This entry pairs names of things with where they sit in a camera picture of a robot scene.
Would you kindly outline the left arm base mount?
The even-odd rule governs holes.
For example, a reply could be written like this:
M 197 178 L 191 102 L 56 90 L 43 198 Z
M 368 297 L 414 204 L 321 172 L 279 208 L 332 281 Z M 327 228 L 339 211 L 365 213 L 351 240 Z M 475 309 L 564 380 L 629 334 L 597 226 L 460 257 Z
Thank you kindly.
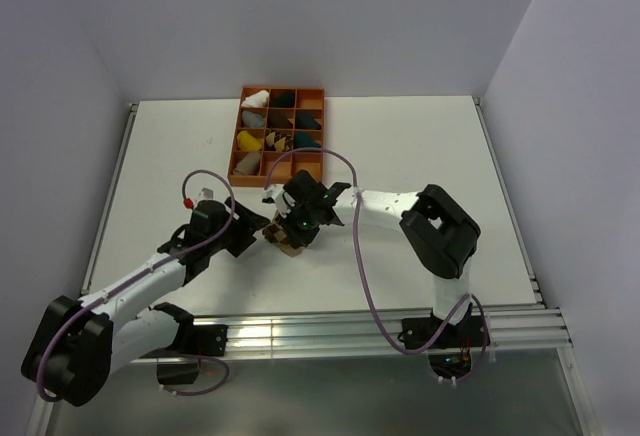
M 230 376 L 230 368 L 222 360 L 226 351 L 227 335 L 228 326 L 224 324 L 196 325 L 187 332 L 186 336 L 180 336 L 169 347 L 157 350 L 155 355 L 160 359 L 176 357 L 190 359 L 188 363 L 158 363 L 156 366 L 158 383 L 165 391 L 175 391 L 183 396 L 203 395 L 220 388 Z M 178 386 L 193 385 L 196 382 L 204 362 L 215 364 L 220 368 L 221 375 L 218 381 L 206 389 L 178 389 Z

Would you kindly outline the brown argyle sock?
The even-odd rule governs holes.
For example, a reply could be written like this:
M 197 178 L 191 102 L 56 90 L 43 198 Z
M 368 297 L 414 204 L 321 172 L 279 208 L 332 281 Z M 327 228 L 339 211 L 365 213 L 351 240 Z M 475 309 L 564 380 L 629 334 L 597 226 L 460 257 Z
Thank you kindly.
M 281 215 L 276 212 L 270 223 L 262 229 L 264 239 L 289 257 L 296 257 L 303 252 L 302 247 L 294 247 L 281 225 Z

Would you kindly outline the tan sock with maroon cuff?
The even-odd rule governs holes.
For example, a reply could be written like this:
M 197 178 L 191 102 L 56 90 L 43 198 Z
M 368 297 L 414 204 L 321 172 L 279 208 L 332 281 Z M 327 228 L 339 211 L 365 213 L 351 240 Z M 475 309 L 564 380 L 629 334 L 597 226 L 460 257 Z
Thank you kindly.
M 232 170 L 237 176 L 256 176 L 259 173 L 262 154 L 257 151 L 247 152 L 238 159 Z

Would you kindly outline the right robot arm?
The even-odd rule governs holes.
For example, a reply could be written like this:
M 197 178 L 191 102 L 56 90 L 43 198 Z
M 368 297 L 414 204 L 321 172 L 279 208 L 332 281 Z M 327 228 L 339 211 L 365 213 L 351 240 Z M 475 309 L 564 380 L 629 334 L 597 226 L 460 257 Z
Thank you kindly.
M 274 222 L 284 233 L 283 243 L 295 250 L 308 247 L 323 226 L 357 229 L 364 223 L 402 232 L 434 278 L 435 339 L 452 346 L 466 335 L 468 264 L 481 230 L 442 187 L 430 184 L 405 193 L 365 190 L 346 182 L 326 187 L 302 170 L 287 183 L 266 189 L 263 201 L 276 206 Z

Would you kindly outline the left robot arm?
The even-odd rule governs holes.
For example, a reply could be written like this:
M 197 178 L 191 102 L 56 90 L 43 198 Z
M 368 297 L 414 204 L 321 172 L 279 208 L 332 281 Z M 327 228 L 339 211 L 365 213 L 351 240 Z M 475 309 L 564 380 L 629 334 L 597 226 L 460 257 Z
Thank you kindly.
M 193 315 L 160 299 L 208 269 L 217 253 L 239 257 L 268 223 L 232 199 L 198 202 L 141 267 L 99 292 L 54 299 L 26 351 L 22 376 L 44 399 L 79 407 L 112 373 L 144 355 L 223 355 L 223 339 L 201 342 Z

